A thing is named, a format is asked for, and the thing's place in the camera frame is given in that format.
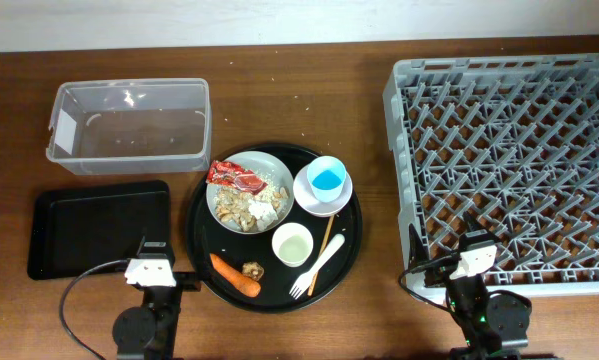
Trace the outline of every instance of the red wrapper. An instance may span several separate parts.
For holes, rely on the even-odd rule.
[[[257,195],[268,186],[251,170],[246,170],[230,161],[219,162],[216,160],[210,166],[206,183],[230,186],[253,195]]]

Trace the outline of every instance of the orange carrot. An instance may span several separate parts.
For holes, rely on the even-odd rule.
[[[261,291],[261,285],[251,278],[243,275],[239,271],[230,267],[221,258],[215,254],[210,254],[210,260],[212,260],[212,267],[217,270],[221,276],[223,276],[235,289],[239,290],[242,294],[248,297],[256,297]]]

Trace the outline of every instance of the gray plastic rack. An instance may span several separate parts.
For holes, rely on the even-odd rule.
[[[435,258],[469,212],[503,240],[487,284],[599,294],[599,54],[403,60],[383,101],[406,268],[409,224]]]

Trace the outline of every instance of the plastic fork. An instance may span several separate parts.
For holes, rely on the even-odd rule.
[[[321,267],[326,262],[328,262],[328,260],[330,260],[332,255],[334,255],[337,252],[337,250],[341,248],[344,241],[345,238],[341,234],[335,235],[332,238],[332,240],[330,240],[330,243],[328,244],[328,246],[326,246],[326,249],[323,251],[321,256],[319,256],[315,264],[312,265],[310,270],[301,274],[301,276],[297,278],[297,281],[295,281],[295,284],[292,286],[292,289],[290,289],[290,296],[292,296],[295,299],[298,299],[299,296],[301,296],[301,294],[308,290],[310,284],[312,283],[312,278],[315,276],[317,271],[319,271],[319,269],[321,269]]]

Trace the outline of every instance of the wooden stick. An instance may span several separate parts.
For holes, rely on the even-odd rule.
[[[332,228],[332,221],[335,219],[335,216],[332,215],[330,219],[328,219],[328,227],[326,228],[326,235],[323,236],[323,242],[321,243],[321,250],[319,250],[319,256],[323,253],[323,249],[326,248],[326,244],[328,243],[328,237],[330,237],[330,229]],[[312,284],[310,284],[310,288],[308,289],[308,296],[312,296],[312,291],[315,289],[315,284],[317,283],[317,272],[315,276],[312,278]]]

